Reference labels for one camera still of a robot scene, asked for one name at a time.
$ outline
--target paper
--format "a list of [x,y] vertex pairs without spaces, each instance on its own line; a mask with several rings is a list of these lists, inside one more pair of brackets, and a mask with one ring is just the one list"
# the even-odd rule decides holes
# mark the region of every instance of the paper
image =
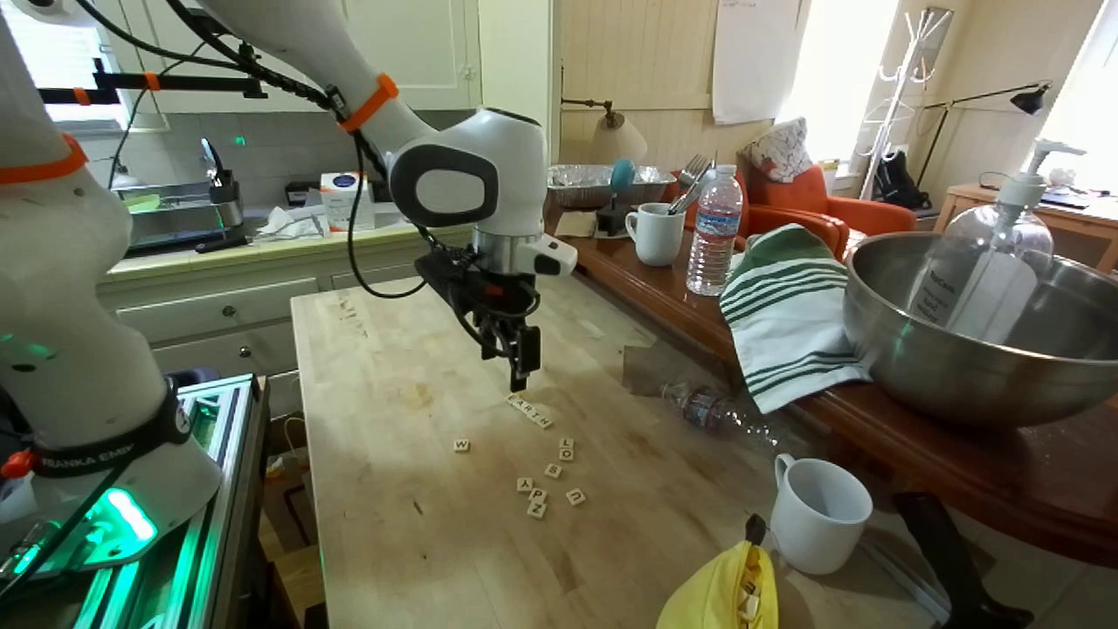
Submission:
[[557,225],[557,239],[593,239],[599,212],[561,212]]
[[282,211],[271,207],[269,225],[260,228],[262,239],[275,239],[275,240],[296,240],[296,239],[324,239],[324,218],[320,207],[309,207],[309,211]]
[[711,122],[777,118],[795,80],[809,0],[721,0]]

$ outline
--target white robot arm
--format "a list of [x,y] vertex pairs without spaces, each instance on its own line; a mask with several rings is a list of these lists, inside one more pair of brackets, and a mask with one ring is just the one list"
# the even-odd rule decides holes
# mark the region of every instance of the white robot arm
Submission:
[[243,41],[286,60],[324,95],[345,134],[360,134],[387,173],[394,207],[417,228],[475,225],[468,251],[434,247],[417,261],[453,309],[481,356],[509,359],[509,389],[537,366],[531,277],[567,277],[573,247],[541,228],[544,146],[537,122],[509,112],[475,112],[438,134],[345,39],[336,5],[314,0],[204,0]]
[[[537,366],[534,277],[561,277],[576,256],[541,230],[544,146],[531,118],[475,112],[453,129],[431,129],[368,67],[336,5],[204,0],[243,41],[303,70],[385,175],[397,211],[427,228],[475,225],[468,247],[417,261],[453,309],[481,356],[507,356],[509,386]],[[218,466],[185,436],[173,389],[144,337],[99,306],[99,280],[128,240],[127,211],[63,139],[22,67],[0,13],[0,403],[7,400],[38,451],[38,470],[0,492],[0,564],[47,521],[67,521],[88,498],[123,490],[149,523],[113,561],[145,553],[187,521],[218,490]]]

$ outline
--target water bottle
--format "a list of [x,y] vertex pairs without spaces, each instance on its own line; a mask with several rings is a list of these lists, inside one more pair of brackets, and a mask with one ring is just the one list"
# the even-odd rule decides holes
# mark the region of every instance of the water bottle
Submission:
[[721,296],[725,287],[725,270],[732,256],[732,239],[739,225],[739,184],[732,168],[711,168],[700,190],[700,221],[689,256],[689,289],[702,296]]

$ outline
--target green striped towel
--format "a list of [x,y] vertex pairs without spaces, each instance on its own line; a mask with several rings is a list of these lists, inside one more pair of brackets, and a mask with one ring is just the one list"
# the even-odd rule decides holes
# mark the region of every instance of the green striped towel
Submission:
[[799,225],[756,239],[732,265],[721,310],[766,417],[841,383],[865,383],[841,332],[841,301],[847,265]]

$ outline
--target lamp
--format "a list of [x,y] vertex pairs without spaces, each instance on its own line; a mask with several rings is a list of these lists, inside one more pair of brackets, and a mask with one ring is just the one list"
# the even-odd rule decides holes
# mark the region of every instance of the lamp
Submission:
[[922,175],[929,173],[929,166],[932,166],[932,159],[937,159],[937,143],[940,143],[942,122],[948,122],[948,115],[949,115],[955,106],[982,101],[982,97],[997,97],[997,95],[1012,95],[1008,106],[1021,109],[1021,112],[1026,112],[1026,115],[1033,115],[1033,112],[1040,112],[1040,106],[1043,106],[1043,91],[1047,91],[1047,85],[1018,85],[1018,87],[1004,87],[1004,91],[982,91],[982,95],[965,95],[965,97],[948,97],[948,101],[926,106],[926,109],[942,109],[942,112],[940,112],[932,143],[929,143],[929,150],[926,150],[926,159],[922,159],[922,166],[920,166],[920,180],[916,180],[916,182],[922,184]]
[[586,106],[606,109],[606,115],[593,122],[589,138],[589,159],[600,166],[614,160],[643,160],[650,143],[640,138],[640,129],[614,109],[614,101],[589,101],[589,97],[561,97],[561,106]]

